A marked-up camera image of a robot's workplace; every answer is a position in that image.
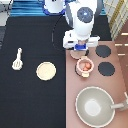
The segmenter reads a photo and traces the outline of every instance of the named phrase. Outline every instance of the black surface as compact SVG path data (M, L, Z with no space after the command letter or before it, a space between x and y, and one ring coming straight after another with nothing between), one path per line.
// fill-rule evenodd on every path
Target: black surface
M10 17L0 51L0 128L66 128L65 52L53 49L51 29L58 17ZM56 41L62 45L67 27ZM17 49L23 49L23 68L12 69ZM57 73L50 81L36 76L37 66L50 61Z
M109 62L102 62L98 66L100 74L103 76L112 76L115 72L114 66Z
M87 49L85 56L88 56L88 54L89 54L89 49Z
M96 47L96 54L102 58L111 55L111 49L106 45L99 45Z
M94 19L92 35L100 36L100 41L112 41L108 18L106 15Z
M0 42L3 41L5 30L6 30L5 26L0 26Z

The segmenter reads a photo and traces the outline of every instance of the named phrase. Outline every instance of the stove burner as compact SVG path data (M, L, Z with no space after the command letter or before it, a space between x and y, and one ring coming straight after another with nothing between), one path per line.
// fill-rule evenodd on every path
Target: stove burner
M112 76L115 72L114 66L109 62L101 62L98 66L98 70L103 76Z
M96 54L102 58L105 58L111 54L111 49L106 45L99 45L96 47Z

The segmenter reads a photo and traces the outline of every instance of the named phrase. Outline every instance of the bowl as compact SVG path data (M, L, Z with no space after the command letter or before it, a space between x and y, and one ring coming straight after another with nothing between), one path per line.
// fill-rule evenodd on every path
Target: bowl
M111 96L99 87L87 87L76 98L76 112L79 118L91 127L105 127L114 118L115 110Z
M88 71L83 71L80 68L80 64L81 63L90 63L91 64L91 68ZM87 56L81 56L81 58L77 61L77 64L76 64L76 72L80 76L82 76L82 77L89 77L89 74L90 74L90 72L93 71L93 69L94 69L94 63Z

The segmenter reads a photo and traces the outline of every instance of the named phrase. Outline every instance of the small plate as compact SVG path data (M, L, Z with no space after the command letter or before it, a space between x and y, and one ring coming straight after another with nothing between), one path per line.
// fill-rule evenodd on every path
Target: small plate
M51 62L43 62L37 67L36 73L41 80L47 81L55 76L56 67Z

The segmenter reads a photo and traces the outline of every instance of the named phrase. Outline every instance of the white bowl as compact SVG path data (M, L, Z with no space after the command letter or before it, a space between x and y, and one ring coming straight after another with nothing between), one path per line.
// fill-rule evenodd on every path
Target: white bowl
M115 109L111 96L99 87L87 87L76 98L76 112L91 127L105 127L114 118Z

